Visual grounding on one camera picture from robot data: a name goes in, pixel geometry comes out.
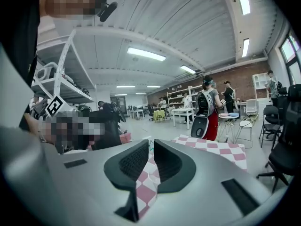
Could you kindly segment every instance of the red pants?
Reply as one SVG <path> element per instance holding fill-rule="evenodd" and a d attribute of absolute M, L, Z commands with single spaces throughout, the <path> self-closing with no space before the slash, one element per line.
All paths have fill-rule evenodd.
<path fill-rule="evenodd" d="M 209 124 L 203 139 L 214 141 L 218 130 L 218 114 L 214 111 L 208 116 Z"/>

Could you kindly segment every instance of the red brick wall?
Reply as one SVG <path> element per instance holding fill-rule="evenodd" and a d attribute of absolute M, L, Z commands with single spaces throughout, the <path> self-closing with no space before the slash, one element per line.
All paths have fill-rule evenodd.
<path fill-rule="evenodd" d="M 223 72 L 212 74 L 213 80 L 216 82 L 217 90 L 219 92 L 222 92 L 225 90 L 225 85 L 223 84 L 225 81 L 230 81 L 232 88 L 236 90 L 236 97 L 240 98 L 241 100 L 248 100 L 248 99 L 254 99 L 254 87 L 252 82 L 252 75 L 258 74 L 258 73 L 265 73 L 269 70 L 269 65 L 267 61 L 254 63 L 250 65 L 244 65 L 237 68 L 233 68 L 230 70 L 226 70 Z M 199 77 L 195 80 L 181 83 L 182 89 L 188 88 L 188 86 L 197 86 L 202 84 L 203 77 Z M 171 88 L 170 90 L 164 89 L 162 91 L 159 91 L 157 93 L 154 93 L 152 95 L 148 95 L 148 103 L 152 104 L 158 104 L 160 101 L 160 97 L 166 96 L 167 92 L 172 92 Z"/>

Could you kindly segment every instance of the pink and white checkered fabric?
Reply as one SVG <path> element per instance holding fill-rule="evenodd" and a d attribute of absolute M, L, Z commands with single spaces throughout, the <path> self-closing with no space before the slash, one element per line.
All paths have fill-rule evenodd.
<path fill-rule="evenodd" d="M 241 169 L 247 171 L 245 146 L 243 144 L 219 143 L 215 141 L 197 139 L 186 135 L 180 135 L 172 141 L 221 155 L 239 166 Z M 158 168 L 154 161 L 153 153 L 150 151 L 149 160 L 140 177 L 136 181 L 136 194 L 140 218 L 156 200 L 157 186 L 159 184 L 157 181 L 159 181 Z"/>

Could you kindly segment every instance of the gray floor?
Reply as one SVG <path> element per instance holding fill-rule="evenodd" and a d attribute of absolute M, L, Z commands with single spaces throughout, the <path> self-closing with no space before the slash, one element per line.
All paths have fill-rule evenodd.
<path fill-rule="evenodd" d="M 153 121 L 149 121 L 149 116 L 146 115 L 146 117 L 140 121 L 137 121 L 132 118 L 127 118 L 127 122 L 122 124 L 122 129 L 126 129 L 129 132 L 131 132 L 131 136 L 133 140 L 139 140 L 144 138 L 149 140 L 154 140 L 156 138 L 163 139 L 163 140 L 172 140 L 175 137 L 179 136 L 180 134 L 190 135 L 190 130 L 187 130 L 187 125 L 183 123 L 180 124 L 180 122 L 183 121 L 184 118 L 181 119 L 177 118 L 176 127 L 173 127 L 172 119 L 167 119 L 166 121 L 155 123 Z M 237 120 L 234 123 L 235 134 L 238 131 L 239 122 L 240 120 Z M 246 147 L 247 170 L 248 173 L 250 173 L 253 177 L 257 176 L 259 173 L 272 171 L 270 167 L 268 167 L 267 169 L 264 168 L 264 165 L 267 163 L 268 156 L 271 151 L 272 141 L 263 141 L 262 148 L 260 147 L 261 140 L 259 140 L 259 135 L 260 135 L 261 127 L 262 127 L 262 120 L 258 120 L 252 129 L 253 132 L 252 148 L 247 149 L 248 147 L 251 147 L 251 142 L 249 141 L 246 140 L 237 141 L 237 143 L 244 144 Z M 219 126 L 219 133 L 222 128 L 223 128 L 223 123 Z M 250 131 L 248 129 L 243 129 L 239 137 L 249 139 Z M 269 188 L 270 190 L 272 189 L 274 185 L 274 178 L 260 177 L 259 180 L 267 188 Z M 282 181 L 279 180 L 277 189 L 282 188 L 284 186 L 285 185 L 282 183 Z"/>

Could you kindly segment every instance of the white ceiling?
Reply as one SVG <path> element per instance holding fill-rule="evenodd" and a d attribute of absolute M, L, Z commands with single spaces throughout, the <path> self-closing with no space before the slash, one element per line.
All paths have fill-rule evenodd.
<path fill-rule="evenodd" d="M 249 0 L 251 13 L 243 16 L 239 0 L 108 0 L 118 8 L 105 23 L 42 18 L 39 42 L 69 35 L 74 28 L 113 28 L 111 34 L 77 34 L 74 45 L 97 89 L 114 93 L 150 92 L 147 85 L 167 86 L 191 79 L 181 65 L 210 71 L 239 62 L 243 39 L 250 39 L 248 56 L 261 54 L 274 31 L 276 6 L 271 0 Z M 131 31 L 133 39 L 123 36 Z M 136 40 L 136 35 L 153 39 Z M 129 47 L 166 56 L 164 62 L 127 54 Z M 135 85 L 134 89 L 116 89 Z"/>

